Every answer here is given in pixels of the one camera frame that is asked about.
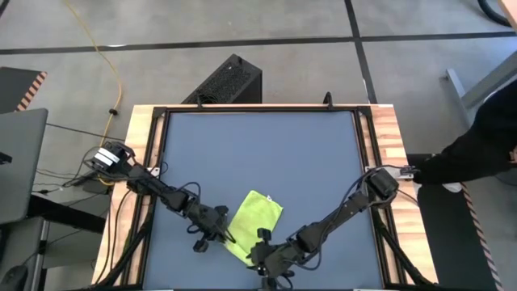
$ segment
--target hand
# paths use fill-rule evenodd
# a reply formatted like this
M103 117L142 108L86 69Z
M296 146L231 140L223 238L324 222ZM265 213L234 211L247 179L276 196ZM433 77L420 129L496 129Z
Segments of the hand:
M517 146L510 152L510 162L517 163Z

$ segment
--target gray laptop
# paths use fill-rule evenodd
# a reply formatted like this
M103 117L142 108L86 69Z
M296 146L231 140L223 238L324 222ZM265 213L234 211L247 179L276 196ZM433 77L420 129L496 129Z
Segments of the gray laptop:
M12 157L0 165L0 225L27 216L47 115L47 109L0 114L0 152Z

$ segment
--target person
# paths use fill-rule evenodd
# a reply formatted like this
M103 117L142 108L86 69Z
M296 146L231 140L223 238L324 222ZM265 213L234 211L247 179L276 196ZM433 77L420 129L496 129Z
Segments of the person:
M472 127L451 145L416 165L416 184L443 184L496 175L517 167L517 80L493 93L477 110Z

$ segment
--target yellow-green cloth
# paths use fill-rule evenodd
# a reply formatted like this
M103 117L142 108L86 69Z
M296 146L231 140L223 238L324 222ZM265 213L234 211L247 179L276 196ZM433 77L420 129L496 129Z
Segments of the yellow-green cloth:
M251 266L251 260L246 256L250 254L251 247L261 240L257 237L257 229L264 228L272 232L281 213L282 206L269 196L252 190L229 224L228 231L233 235L236 243L227 241L225 246L228 251L246 265Z

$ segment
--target gray floor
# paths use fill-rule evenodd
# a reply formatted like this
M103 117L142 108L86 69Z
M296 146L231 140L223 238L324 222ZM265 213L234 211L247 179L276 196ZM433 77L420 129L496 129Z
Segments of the gray floor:
M153 44L351 36L343 0L70 0L99 44ZM475 0L353 0L362 36L508 32L490 22ZM0 18L0 49L90 45L63 1L11 1ZM364 43L376 97L393 103L409 153L440 151L465 131L446 81L454 67L469 89L517 48L517 38L419 40ZM120 71L124 99L110 135L124 137L132 106L179 103L231 53L264 71L265 103L320 103L327 91L336 102L367 103L353 43L289 44L232 48L181 48L111 52ZM0 65L45 70L48 78L30 108L47 108L49 122L102 133L116 83L95 53L0 56ZM83 153L99 139L47 128L40 168L74 172ZM38 182L55 179L38 175ZM496 179L469 183L478 216L502 282L517 289L517 191ZM78 189L54 192L55 201L88 195ZM102 213L105 197L80 204ZM50 239L71 230L51 226ZM90 262L100 236L78 234L51 247L47 290L78 288L91 277Z

